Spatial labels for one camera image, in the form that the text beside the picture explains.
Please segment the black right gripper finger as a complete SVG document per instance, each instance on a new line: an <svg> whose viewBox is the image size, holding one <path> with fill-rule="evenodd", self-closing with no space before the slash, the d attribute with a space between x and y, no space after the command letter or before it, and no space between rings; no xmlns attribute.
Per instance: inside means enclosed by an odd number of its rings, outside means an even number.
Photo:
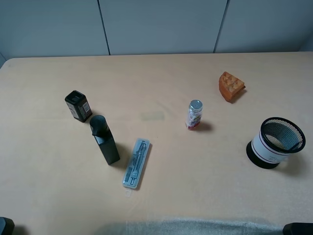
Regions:
<svg viewBox="0 0 313 235"><path fill-rule="evenodd" d="M313 223L290 223L283 227L283 235L313 235Z"/></svg>

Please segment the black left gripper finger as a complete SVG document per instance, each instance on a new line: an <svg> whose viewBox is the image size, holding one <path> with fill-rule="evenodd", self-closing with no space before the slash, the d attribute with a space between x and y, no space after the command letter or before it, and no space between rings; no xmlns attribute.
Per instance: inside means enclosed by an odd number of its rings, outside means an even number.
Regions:
<svg viewBox="0 0 313 235"><path fill-rule="evenodd" d="M12 235L14 227L12 219L0 217L0 235Z"/></svg>

